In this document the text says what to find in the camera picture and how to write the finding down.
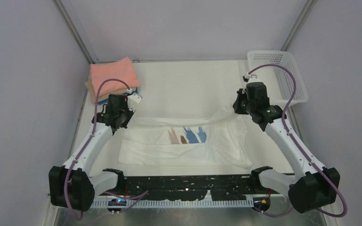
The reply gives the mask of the white printed t-shirt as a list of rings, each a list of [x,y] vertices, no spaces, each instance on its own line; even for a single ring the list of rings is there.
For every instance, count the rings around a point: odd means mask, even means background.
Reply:
[[[144,166],[253,166],[245,150],[242,118],[229,107],[210,118],[132,118],[118,161]]]

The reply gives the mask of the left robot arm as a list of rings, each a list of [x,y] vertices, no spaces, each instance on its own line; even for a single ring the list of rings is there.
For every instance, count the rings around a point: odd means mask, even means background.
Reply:
[[[141,96],[136,93],[109,95],[106,106],[92,117],[92,125],[80,146],[62,166],[50,169],[51,204],[87,211],[96,196],[108,190],[115,195],[125,191],[126,183],[121,170],[103,169],[92,177],[90,172],[106,143],[119,129],[127,128],[141,100]]]

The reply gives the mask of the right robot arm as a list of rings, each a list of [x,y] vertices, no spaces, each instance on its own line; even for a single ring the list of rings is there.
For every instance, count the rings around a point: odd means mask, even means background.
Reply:
[[[325,167],[299,140],[282,108],[270,104],[267,88],[262,82],[249,83],[246,88],[239,89],[232,107],[236,114],[249,115],[275,142],[294,173],[286,175],[269,166],[254,169],[250,176],[250,187],[254,192],[276,191],[287,197],[299,213],[336,201],[339,172]]]

